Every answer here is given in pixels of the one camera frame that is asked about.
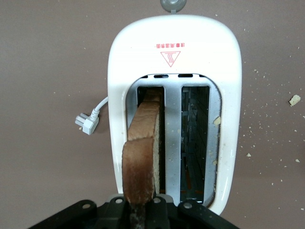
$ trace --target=toaster slot containing bread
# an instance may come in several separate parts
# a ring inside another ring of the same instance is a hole
[[[126,95],[126,124],[147,90],[162,91],[160,192],[205,206],[215,195],[221,97],[215,84],[198,74],[152,74],[135,81]]]

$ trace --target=warning symbol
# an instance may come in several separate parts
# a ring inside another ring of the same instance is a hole
[[[161,52],[161,54],[168,65],[172,67],[173,63],[175,63],[177,57],[179,56],[180,51]]]

